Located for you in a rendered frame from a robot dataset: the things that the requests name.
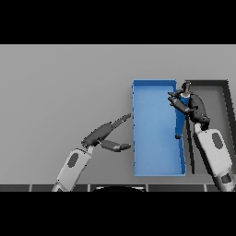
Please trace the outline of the dark grey bin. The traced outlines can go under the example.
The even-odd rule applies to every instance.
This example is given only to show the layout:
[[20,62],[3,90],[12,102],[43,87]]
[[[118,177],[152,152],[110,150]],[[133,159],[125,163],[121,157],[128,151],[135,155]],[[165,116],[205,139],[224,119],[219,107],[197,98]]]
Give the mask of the dark grey bin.
[[[196,93],[206,107],[211,129],[218,129],[223,136],[236,173],[236,120],[227,80],[192,80],[191,91]],[[189,160],[192,174],[207,175],[207,159],[199,151],[194,139],[194,125],[186,121]]]

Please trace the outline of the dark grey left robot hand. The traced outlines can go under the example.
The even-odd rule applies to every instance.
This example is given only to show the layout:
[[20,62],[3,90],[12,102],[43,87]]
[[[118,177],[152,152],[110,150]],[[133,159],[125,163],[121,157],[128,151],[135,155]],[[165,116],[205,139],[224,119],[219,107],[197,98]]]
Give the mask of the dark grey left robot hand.
[[84,148],[96,147],[97,145],[101,145],[102,148],[108,149],[113,152],[121,152],[122,150],[129,149],[131,147],[130,144],[118,144],[107,140],[107,136],[119,125],[124,123],[127,119],[131,117],[131,114],[122,116],[115,122],[108,122],[106,124],[102,124],[100,127],[96,128],[92,131],[88,136],[86,136],[82,141],[81,145]]

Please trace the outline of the blue bin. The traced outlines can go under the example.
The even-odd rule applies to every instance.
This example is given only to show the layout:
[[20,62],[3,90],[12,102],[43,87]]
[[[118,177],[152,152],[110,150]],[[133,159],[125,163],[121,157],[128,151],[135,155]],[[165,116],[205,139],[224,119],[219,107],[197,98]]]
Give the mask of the blue bin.
[[135,177],[184,176],[183,140],[175,138],[176,111],[168,93],[175,79],[134,79],[133,141]]

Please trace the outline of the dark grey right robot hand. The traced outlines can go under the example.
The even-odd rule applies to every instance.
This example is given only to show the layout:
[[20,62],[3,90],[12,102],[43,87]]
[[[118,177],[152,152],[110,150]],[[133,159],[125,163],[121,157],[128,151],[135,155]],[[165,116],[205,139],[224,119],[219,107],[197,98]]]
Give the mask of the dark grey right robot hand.
[[206,131],[209,127],[210,118],[207,116],[203,101],[197,94],[190,92],[188,104],[184,104],[181,101],[182,93],[182,89],[179,89],[176,92],[169,92],[170,96],[168,100],[171,102],[171,106],[184,115],[188,115],[194,124],[200,124],[201,130]]

